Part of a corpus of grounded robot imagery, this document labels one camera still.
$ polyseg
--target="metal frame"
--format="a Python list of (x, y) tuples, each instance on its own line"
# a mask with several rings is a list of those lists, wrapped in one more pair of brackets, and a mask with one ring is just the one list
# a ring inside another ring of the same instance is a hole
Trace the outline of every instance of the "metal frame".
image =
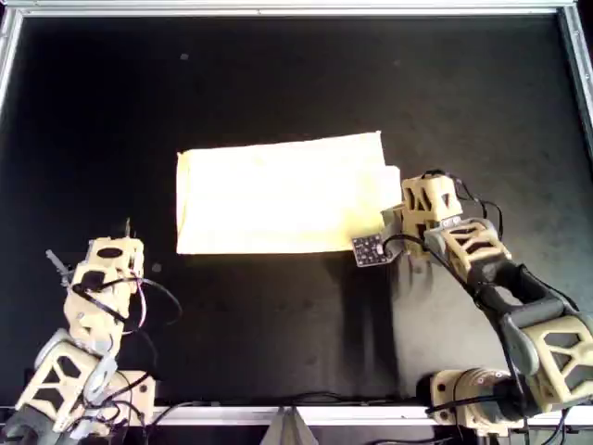
[[(156, 418), (167, 407), (158, 406)], [(308, 426), (437, 426), (423, 406), (301, 406), (298, 411)], [(193, 406), (172, 410), (161, 426), (267, 426), (278, 407)], [(575, 406), (566, 425), (593, 425), (593, 406)], [(554, 426), (561, 413), (546, 413), (528, 420), (530, 426)]]
[[(593, 159), (593, 69), (573, 0), (5, 0), (0, 28), (0, 113), (6, 99), (19, 34), (25, 19), (43, 17), (299, 17), (557, 14)], [(157, 407), (156, 414), (166, 407)], [(435, 426), (421, 406), (320, 406), (298, 408), (310, 426)], [(269, 425), (277, 407), (184, 407), (162, 425)], [(539, 415), (532, 426), (556, 425), (559, 413)], [(593, 426), (593, 406), (574, 408), (567, 424)]]

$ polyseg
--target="yellow cloth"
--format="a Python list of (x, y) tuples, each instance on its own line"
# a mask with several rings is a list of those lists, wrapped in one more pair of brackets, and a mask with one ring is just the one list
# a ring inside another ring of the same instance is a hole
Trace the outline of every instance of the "yellow cloth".
[(379, 133), (189, 150), (177, 164), (177, 253), (348, 250), (399, 202)]

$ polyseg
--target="black table surface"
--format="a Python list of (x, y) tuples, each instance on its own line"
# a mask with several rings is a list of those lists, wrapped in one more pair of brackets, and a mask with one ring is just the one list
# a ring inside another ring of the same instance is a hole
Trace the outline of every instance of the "black table surface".
[[(393, 271), (350, 252), (175, 254), (178, 152), (375, 130), (402, 177), (440, 167), (498, 202), (515, 259), (593, 307), (593, 186), (552, 16), (26, 19), (0, 126), (0, 401), (65, 325), (44, 251), (76, 264), (126, 217), (184, 307), (154, 337), (172, 399), (404, 396), (449, 356), (481, 364), (458, 340), (491, 334), (450, 280), (397, 299)], [(148, 299), (151, 325), (173, 314)], [(449, 355), (419, 360), (435, 345)], [(124, 340), (121, 365), (144, 351)]]

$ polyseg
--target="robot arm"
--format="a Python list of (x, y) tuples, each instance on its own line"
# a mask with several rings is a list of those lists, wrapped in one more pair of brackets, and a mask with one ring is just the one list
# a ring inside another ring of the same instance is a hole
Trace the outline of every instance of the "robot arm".
[[(69, 331), (58, 329), (37, 355), (35, 374), (0, 443), (32, 432), (40, 445), (73, 444), (91, 433), (106, 436), (109, 425), (140, 425), (152, 415), (155, 381), (118, 371), (116, 362), (130, 297), (143, 275), (144, 245), (127, 235), (89, 244), (71, 281), (64, 280)], [(131, 384), (140, 380), (142, 385)]]
[[(437, 373), (431, 383), (433, 405), (492, 396), (456, 408), (454, 414), (460, 425), (478, 433), (505, 435), (526, 416), (591, 399), (593, 320), (515, 264), (492, 222), (461, 218), (452, 177), (428, 172), (404, 180), (402, 190), (403, 203), (393, 209), (388, 233), (353, 240), (358, 265), (390, 262), (399, 251), (417, 258), (435, 255), (485, 313), (513, 374), (485, 369)], [(521, 304), (504, 299), (500, 287)], [(452, 423), (449, 409), (434, 410), (433, 416), (444, 425)]]

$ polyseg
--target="cloth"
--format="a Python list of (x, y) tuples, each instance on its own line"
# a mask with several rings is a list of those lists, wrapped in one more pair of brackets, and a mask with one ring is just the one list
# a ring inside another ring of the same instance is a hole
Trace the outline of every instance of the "cloth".
[(177, 253), (348, 250), (400, 200), (379, 133), (189, 150), (177, 165)]

